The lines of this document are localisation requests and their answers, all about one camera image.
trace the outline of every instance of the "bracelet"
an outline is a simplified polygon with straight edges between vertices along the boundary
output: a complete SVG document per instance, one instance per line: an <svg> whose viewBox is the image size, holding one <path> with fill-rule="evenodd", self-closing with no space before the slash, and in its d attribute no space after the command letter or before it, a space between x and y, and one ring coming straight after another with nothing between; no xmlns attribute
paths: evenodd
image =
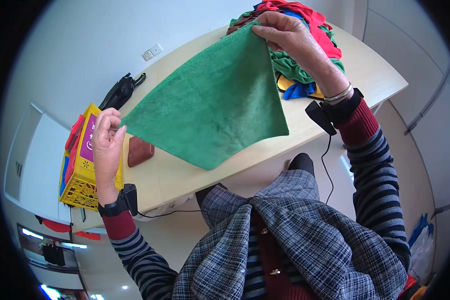
<svg viewBox="0 0 450 300"><path fill-rule="evenodd" d="M350 83L350 82L348 82L348 83L349 83L348 87L342 93L339 93L338 95L331 97L331 98L324 98L323 100L325 102L335 102L335 101L340 100L343 97L345 97L353 89L352 83Z"/></svg>

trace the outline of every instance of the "purple label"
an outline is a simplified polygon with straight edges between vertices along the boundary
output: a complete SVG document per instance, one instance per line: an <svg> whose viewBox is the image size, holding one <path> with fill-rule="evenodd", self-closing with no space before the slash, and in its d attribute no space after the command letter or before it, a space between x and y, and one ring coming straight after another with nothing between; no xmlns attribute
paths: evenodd
<svg viewBox="0 0 450 300"><path fill-rule="evenodd" d="M84 159L88 159L94 162L94 155L92 153L92 137L94 136L95 123L97 121L97 116L90 114L88 119L87 127L83 132L83 140L81 142L80 156Z"/></svg>

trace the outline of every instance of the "wooden table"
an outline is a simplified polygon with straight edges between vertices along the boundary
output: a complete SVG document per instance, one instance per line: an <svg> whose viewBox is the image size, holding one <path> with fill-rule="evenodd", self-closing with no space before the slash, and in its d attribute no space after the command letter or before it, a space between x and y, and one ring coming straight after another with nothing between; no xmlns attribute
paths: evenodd
<svg viewBox="0 0 450 300"><path fill-rule="evenodd" d="M135 89L132 97L120 109L122 116L127 115L145 95L180 65L216 43L225 35L227 27L224 26L186 43L145 69L147 79ZM334 26L333 31L334 39L343 53L341 61L345 66L345 74L354 87L358 87L363 93L369 107L379 105L408 86L407 81L367 45L338 27ZM191 165L158 148L155 149L153 158L129 168L128 140L132 135L127 134L123 149L123 178L125 183L134 183L137 186L138 210L144 212L190 195L324 134L324 131L305 113L305 108L312 99L286 101L283 100L283 93L280 94L290 135L259 141L210 171ZM78 208L71 210L73 232L103 225L98 212L85 211L86 219L82 222L80 210Z"/></svg>

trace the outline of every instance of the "hand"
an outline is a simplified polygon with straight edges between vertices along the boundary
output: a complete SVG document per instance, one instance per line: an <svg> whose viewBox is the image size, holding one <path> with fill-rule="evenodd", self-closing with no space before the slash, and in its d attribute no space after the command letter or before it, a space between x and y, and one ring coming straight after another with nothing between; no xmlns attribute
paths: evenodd
<svg viewBox="0 0 450 300"><path fill-rule="evenodd" d="M266 11L258 16L262 26L253 26L252 31L267 39L273 51L285 51L306 72L317 60L328 57L317 43L310 30L300 19L276 11Z"/></svg>
<svg viewBox="0 0 450 300"><path fill-rule="evenodd" d="M121 113L115 108L100 112L91 139L98 202L102 207L115 202L118 197L115 176L119 170L123 139L127 131L126 126L116 130L120 117Z"/></svg>
<svg viewBox="0 0 450 300"><path fill-rule="evenodd" d="M300 19L276 11L266 11L257 19L262 26L255 25L252 31L267 39L273 51L285 51L293 58L312 76L325 97L334 97L347 89L349 83L345 75L330 61Z"/></svg>

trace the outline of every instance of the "pile of cloths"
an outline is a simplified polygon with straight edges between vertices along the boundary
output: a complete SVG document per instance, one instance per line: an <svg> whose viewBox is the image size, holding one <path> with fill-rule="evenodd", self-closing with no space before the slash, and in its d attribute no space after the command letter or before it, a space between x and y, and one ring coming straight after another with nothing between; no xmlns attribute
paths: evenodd
<svg viewBox="0 0 450 300"><path fill-rule="evenodd" d="M243 13L238 19L232 19L226 35L234 33L266 11L276 11L293 16L302 21L331 62L345 73L344 66L340 61L342 51L337 48L332 27L325 23L324 15L299 2L286 2L285 0L264 0L253 8L254 10ZM286 52L272 51L271 48L269 48L269 51L273 69L276 73L279 73L277 74L277 87L284 92L283 98L285 100L304 97L324 98L310 74L300 68L298 63Z"/></svg>
<svg viewBox="0 0 450 300"><path fill-rule="evenodd" d="M77 122L72 127L70 135L65 143L65 150L70 153L70 156L65 156L63 170L62 170L62 181L60 182L60 196L62 195L65 186L69 182L73 175L73 170L75 169L75 159L77 157L78 144L80 142L80 136L82 135L82 129L84 128L85 117L80 115Z"/></svg>

